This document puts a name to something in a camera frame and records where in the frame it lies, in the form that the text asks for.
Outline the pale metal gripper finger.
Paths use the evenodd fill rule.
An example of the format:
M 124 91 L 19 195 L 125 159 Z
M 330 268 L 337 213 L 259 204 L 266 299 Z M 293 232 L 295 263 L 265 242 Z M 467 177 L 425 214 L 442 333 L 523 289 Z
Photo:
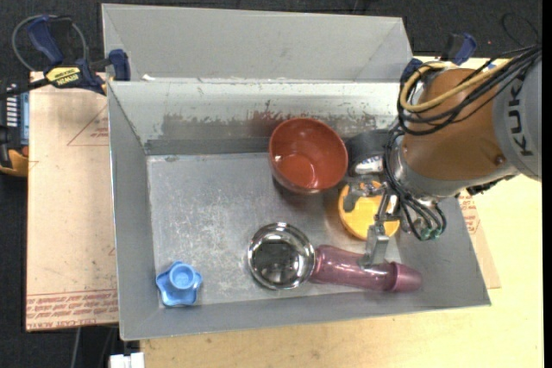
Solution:
M 369 227 L 365 253 L 359 258 L 360 268 L 367 270 L 374 265 L 384 264 L 389 240 L 390 237 L 383 227 Z
M 378 208 L 381 201 L 381 183 L 366 181 L 351 184 L 343 197 L 343 210 L 352 212 L 362 198 L 366 198 Z

